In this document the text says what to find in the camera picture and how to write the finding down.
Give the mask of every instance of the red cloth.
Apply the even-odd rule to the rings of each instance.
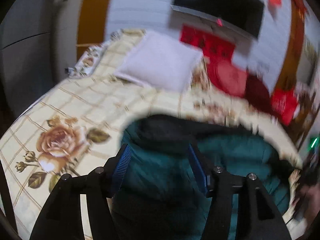
[[[234,44],[187,25],[182,28],[180,41],[201,48],[210,59],[207,72],[214,86],[233,96],[244,95],[246,74],[231,64]]]
[[[216,88],[231,96],[241,98],[244,96],[247,81],[245,71],[236,68],[229,61],[221,60],[211,64],[207,72]]]
[[[278,117],[272,109],[268,88],[257,76],[248,74],[244,98],[259,111]]]
[[[247,73],[236,68],[228,61],[221,61],[217,64],[217,77],[220,84],[229,95],[243,97],[247,83]]]

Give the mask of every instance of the bed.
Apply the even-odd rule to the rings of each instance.
[[[165,113],[208,123],[242,123],[262,135],[295,167],[302,161],[282,126],[244,99],[210,85],[201,61],[185,93],[140,87],[112,74],[145,31],[112,35],[91,76],[66,79],[20,116],[0,140],[0,159],[22,239],[29,239],[36,218],[60,176],[88,174],[103,166],[119,147],[123,129],[133,120]],[[81,198],[86,239],[92,239],[85,197]],[[288,220],[292,208],[284,215]]]

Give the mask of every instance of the black tv screen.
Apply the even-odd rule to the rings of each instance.
[[[258,38],[264,4],[260,0],[174,0],[173,10],[222,23],[241,34]]]

